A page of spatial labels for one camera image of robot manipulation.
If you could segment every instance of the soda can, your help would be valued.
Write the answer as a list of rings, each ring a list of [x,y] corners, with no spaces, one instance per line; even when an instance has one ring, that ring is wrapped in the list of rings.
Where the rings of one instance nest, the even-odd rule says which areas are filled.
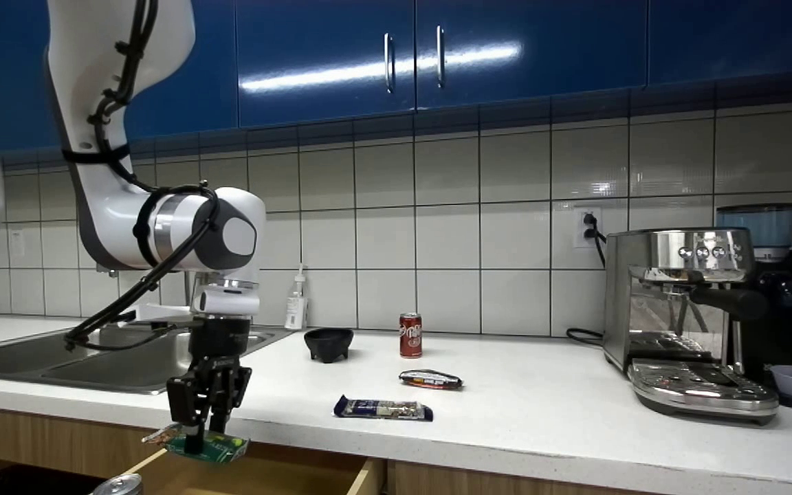
[[[424,354],[419,314],[397,314],[397,354],[402,356],[419,356]]]

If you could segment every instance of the coffee grinder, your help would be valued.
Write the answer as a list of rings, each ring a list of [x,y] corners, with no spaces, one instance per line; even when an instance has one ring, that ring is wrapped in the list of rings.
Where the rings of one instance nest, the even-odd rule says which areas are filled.
[[[792,366],[792,204],[721,207],[718,226],[749,233],[755,264],[743,286],[763,295],[767,315],[738,323],[737,351],[745,376],[767,381],[763,366]]]

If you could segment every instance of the wooden drawer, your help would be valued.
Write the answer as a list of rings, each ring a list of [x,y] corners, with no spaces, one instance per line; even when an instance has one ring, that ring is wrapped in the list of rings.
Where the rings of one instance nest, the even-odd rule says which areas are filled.
[[[253,444],[232,464],[161,457],[139,471],[143,495],[380,495],[382,462]]]

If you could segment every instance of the white wall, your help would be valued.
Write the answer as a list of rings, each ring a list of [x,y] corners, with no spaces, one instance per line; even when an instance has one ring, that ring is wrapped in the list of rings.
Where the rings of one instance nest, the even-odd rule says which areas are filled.
[[[722,204],[792,204],[792,103],[136,161],[157,185],[201,176],[268,207],[264,323],[279,323],[296,262],[309,322],[395,326],[417,307],[452,333],[602,326],[605,233],[703,226]],[[88,315],[136,279],[94,268],[65,164],[4,172],[0,314]],[[180,278],[150,300],[180,301]]]

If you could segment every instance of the white countertop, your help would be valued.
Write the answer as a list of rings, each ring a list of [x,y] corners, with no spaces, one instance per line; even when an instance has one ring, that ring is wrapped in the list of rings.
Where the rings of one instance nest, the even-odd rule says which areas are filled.
[[[0,318],[4,326],[69,322]],[[792,491],[792,409],[767,427],[660,416],[637,403],[595,347],[562,340],[430,339],[419,361],[402,361],[395,336],[358,333],[347,362],[314,362],[289,336],[253,366],[230,431],[276,444],[342,451],[602,483],[646,491]],[[403,369],[439,369],[461,394],[397,385]],[[337,395],[414,398],[430,422],[336,417]],[[164,395],[102,394],[0,378],[0,409],[128,427],[166,422]]]

